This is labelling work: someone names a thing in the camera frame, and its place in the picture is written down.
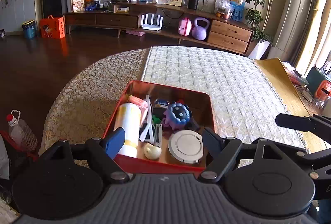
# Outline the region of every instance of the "white cylinder air conditioner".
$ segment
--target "white cylinder air conditioner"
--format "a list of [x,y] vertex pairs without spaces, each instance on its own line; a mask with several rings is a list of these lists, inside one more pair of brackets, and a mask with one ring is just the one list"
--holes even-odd
[[312,0],[286,0],[268,59],[288,61],[302,35]]

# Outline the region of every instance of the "white table runner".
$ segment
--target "white table runner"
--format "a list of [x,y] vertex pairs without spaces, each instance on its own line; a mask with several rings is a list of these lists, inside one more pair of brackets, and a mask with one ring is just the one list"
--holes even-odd
[[298,131],[276,125],[286,107],[248,58],[212,49],[152,47],[141,80],[209,94],[221,137],[244,143],[264,137],[304,148]]

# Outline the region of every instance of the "small blue can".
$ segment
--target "small blue can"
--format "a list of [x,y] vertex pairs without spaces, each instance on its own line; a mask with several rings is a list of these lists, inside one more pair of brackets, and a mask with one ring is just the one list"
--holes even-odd
[[29,20],[22,24],[23,33],[26,39],[32,39],[36,36],[36,22]]

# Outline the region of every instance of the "orange gift bag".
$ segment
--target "orange gift bag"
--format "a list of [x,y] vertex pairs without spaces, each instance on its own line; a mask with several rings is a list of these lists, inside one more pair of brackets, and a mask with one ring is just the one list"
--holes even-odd
[[61,39],[66,36],[63,18],[53,18],[48,16],[47,19],[40,20],[41,36],[43,38]]

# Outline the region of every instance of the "white cabinet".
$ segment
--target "white cabinet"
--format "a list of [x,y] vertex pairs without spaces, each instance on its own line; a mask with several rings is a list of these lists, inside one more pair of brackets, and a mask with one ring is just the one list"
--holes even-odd
[[34,0],[23,0],[25,21],[36,19]]
[[14,0],[14,6],[15,6],[15,17],[16,17],[16,29],[15,31],[21,31],[22,30],[22,24],[26,22],[25,16],[24,16],[24,4],[23,0]]
[[6,33],[22,31],[22,23],[35,19],[34,0],[1,0],[0,29]]
[[5,31],[14,32],[16,29],[16,17],[15,17],[15,5],[14,0],[7,0],[6,5],[6,21],[5,21]]

